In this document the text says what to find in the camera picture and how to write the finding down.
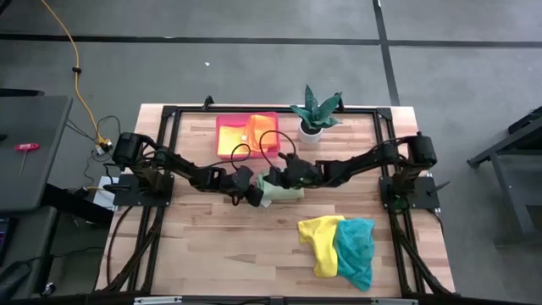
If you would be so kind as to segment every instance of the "plastic bin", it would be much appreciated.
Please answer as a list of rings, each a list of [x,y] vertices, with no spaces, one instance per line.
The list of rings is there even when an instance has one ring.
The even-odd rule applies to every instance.
[[[216,133],[216,142],[215,142],[215,150],[217,153],[217,156],[223,160],[230,160],[231,153],[227,155],[220,155],[218,154],[218,136],[220,135],[220,126],[231,126],[231,127],[244,127],[246,125],[246,122],[248,121],[248,118],[253,114],[259,114],[264,115],[270,118],[273,118],[275,121],[275,127],[276,130],[279,129],[279,115],[275,112],[266,112],[266,113],[247,113],[247,114],[220,114],[217,115],[216,119],[216,127],[215,127],[215,133]],[[277,158],[279,156],[280,151],[280,135],[278,133],[274,133],[277,137],[277,146],[273,148],[269,148],[268,151],[265,153],[265,156],[267,158]],[[246,157],[245,153],[240,153],[234,155],[234,160],[243,159]],[[251,152],[251,156],[249,158],[263,158],[263,155],[261,152]]]

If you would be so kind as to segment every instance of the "red screwdriver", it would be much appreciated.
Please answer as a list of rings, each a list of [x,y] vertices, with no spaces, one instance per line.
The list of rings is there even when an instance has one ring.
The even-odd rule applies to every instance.
[[[38,143],[19,144],[15,147],[15,150],[17,152],[25,152],[25,156],[23,157],[23,163],[20,165],[19,177],[21,176],[21,174],[23,174],[23,168],[25,167],[25,161],[26,161],[26,154],[38,148],[40,148],[40,144]]]

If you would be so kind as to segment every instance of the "cloth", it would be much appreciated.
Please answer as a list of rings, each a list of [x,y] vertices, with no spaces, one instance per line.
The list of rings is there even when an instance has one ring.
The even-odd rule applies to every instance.
[[[335,232],[337,274],[346,277],[361,291],[369,289],[373,278],[373,227],[372,219],[350,219],[340,221]]]
[[[265,208],[268,207],[273,200],[291,200],[303,198],[305,196],[305,192],[302,188],[299,190],[291,188],[286,190],[283,187],[272,185],[263,179],[266,174],[267,173],[263,173],[257,176],[257,187],[263,191],[262,201],[260,203]]]
[[[333,247],[337,223],[344,216],[322,216],[297,223],[300,242],[310,242],[316,257],[314,274],[319,278],[337,275],[337,252]]]
[[[218,155],[231,155],[231,152],[241,143],[247,144],[253,152],[261,152],[260,137],[268,130],[276,130],[276,122],[274,118],[253,114],[248,117],[246,124],[241,127],[220,126],[218,129]],[[269,148],[278,145],[277,135],[269,132],[262,139],[262,149],[266,153]],[[234,155],[247,155],[248,148],[246,146],[239,147],[235,150]]]
[[[218,129],[218,155],[231,155],[235,147],[242,143],[243,132],[245,132],[245,127],[220,126]],[[234,156],[246,154],[248,154],[246,146],[239,147],[234,152]]]
[[[246,140],[246,144],[251,147],[251,150],[255,152],[260,151],[260,138],[263,133],[268,130],[276,130],[277,125],[274,118],[253,114],[248,117],[248,121],[245,125],[245,131],[243,133],[243,139]],[[269,132],[262,139],[262,148],[265,152],[267,149],[277,146],[277,134]]]

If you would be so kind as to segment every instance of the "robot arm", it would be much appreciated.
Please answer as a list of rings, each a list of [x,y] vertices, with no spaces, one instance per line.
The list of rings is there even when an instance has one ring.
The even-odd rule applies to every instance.
[[[403,143],[408,145],[409,158],[400,155],[397,150]],[[412,191],[420,172],[437,163],[431,139],[422,136],[421,132],[415,136],[383,141],[368,152],[346,161],[318,160],[310,164],[292,153],[279,156],[286,161],[286,169],[281,171],[271,167],[269,175],[264,177],[274,186],[295,189],[337,187],[348,182],[353,175],[383,165],[397,165],[401,170],[392,177],[392,192],[399,196]]]
[[[143,153],[149,146],[154,150]],[[232,197],[236,205],[239,200],[246,200],[257,207],[263,191],[250,184],[253,175],[246,166],[240,166],[234,174],[227,175],[226,169],[215,166],[198,167],[171,152],[167,147],[157,145],[149,136],[125,132],[117,143],[113,161],[124,170],[130,170],[138,177],[140,186],[149,191],[164,191],[164,175],[160,169],[169,170],[190,182],[198,191],[217,192]]]

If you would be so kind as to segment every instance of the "snake plant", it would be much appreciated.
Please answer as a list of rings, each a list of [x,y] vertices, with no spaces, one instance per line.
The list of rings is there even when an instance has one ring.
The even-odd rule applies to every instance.
[[[318,100],[314,97],[311,87],[307,85],[305,87],[305,108],[299,108],[296,105],[290,105],[290,107],[299,115],[308,128],[314,130],[329,128],[340,124],[340,121],[330,116],[337,108],[337,104],[340,101],[340,94],[335,93],[335,95],[318,106]]]

